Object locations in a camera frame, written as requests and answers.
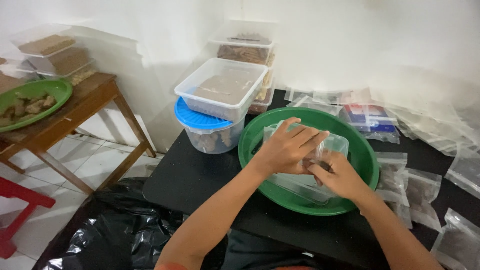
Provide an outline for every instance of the person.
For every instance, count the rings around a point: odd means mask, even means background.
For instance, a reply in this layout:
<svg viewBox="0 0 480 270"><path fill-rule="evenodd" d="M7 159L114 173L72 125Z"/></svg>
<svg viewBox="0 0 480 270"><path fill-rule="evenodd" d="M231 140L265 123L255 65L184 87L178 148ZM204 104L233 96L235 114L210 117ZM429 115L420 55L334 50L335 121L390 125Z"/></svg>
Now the person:
<svg viewBox="0 0 480 270"><path fill-rule="evenodd" d="M442 270L430 252L403 225L383 200L373 192L340 153L332 153L325 162L330 172L317 164L300 161L314 150L329 132L300 125L287 132L300 119L285 120L271 138L263 144L251 161L219 191L206 200L172 235L163 248L155 270L198 270L205 255L227 234L230 226L248 198L263 180L277 172L313 174L319 185L325 184L341 197L350 199L367 219L380 243L392 270ZM292 252L271 239L260 239L232 231L222 269L321 269L309 263L310 257ZM276 252L262 248L276 246ZM262 262L252 261L263 254ZM288 260L275 262L278 254ZM247 258L231 262L235 256Z"/></svg>

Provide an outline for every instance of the wooden table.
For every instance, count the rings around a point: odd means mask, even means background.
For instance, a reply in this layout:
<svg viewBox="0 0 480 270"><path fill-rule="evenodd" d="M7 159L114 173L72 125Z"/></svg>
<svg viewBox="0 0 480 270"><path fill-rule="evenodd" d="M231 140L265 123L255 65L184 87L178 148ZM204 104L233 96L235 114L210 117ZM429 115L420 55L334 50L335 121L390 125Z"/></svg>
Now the wooden table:
<svg viewBox="0 0 480 270"><path fill-rule="evenodd" d="M74 86L72 96L55 113L26 127L0 133L0 140L7 143L7 147L0 152L0 161L17 172L24 173L24 170L9 162L8 159L26 148L80 190L86 194L92 193L92 188L48 154L47 150L111 101L117 104L140 144L107 177L99 188L122 177L143 152L146 151L150 157L154 158L155 152L125 98L120 93L115 78L116 76L113 74L96 73Z"/></svg>

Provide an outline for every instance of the white tile floor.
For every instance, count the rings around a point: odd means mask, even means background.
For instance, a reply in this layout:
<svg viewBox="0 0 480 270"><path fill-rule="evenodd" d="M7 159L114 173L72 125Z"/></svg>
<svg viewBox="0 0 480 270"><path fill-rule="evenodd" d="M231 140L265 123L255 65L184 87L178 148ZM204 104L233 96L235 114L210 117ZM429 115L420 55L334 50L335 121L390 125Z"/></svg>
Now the white tile floor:
<svg viewBox="0 0 480 270"><path fill-rule="evenodd" d="M88 136L69 135L48 152L87 185L97 189L133 149ZM125 177L148 176L162 157L157 154L154 159L144 153ZM30 270L49 241L72 218L87 195L27 150L17 153L10 161L25 169L25 174L19 174L0 163L0 176L56 200L51 209L38 207L35 210L12 239L17 252L8 259L0 258L0 270ZM10 224L25 205L19 199L0 197L0 228Z"/></svg>

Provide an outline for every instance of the hand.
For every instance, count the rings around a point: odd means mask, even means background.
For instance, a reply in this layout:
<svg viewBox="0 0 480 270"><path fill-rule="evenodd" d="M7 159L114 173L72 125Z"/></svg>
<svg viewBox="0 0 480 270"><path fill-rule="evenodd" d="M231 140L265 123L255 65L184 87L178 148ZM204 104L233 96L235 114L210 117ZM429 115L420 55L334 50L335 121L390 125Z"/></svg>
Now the hand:
<svg viewBox="0 0 480 270"><path fill-rule="evenodd" d="M255 154L249 165L255 166L266 176L277 172L312 174L299 162L308 153L316 149L330 133L328 131L320 132L316 128L304 125L287 132L291 124L299 122L300 119L296 117L283 121L277 131Z"/></svg>
<svg viewBox="0 0 480 270"><path fill-rule="evenodd" d="M353 201L372 191L341 153L332 151L324 162L330 166L330 172L317 164L304 161L305 167L313 173L318 185L325 184L339 196Z"/></svg>

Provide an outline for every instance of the red plastic chair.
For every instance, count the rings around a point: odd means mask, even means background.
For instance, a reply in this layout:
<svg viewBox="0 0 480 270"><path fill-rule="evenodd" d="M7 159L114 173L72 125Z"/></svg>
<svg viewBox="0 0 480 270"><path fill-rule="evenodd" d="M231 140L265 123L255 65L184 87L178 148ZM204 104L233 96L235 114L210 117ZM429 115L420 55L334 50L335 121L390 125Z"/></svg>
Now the red plastic chair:
<svg viewBox="0 0 480 270"><path fill-rule="evenodd" d="M28 202L28 206L7 227L0 229L0 258L7 259L15 253L17 247L12 243L13 235L33 213L37 206L51 208L55 200L0 177L0 196L6 198L19 198Z"/></svg>

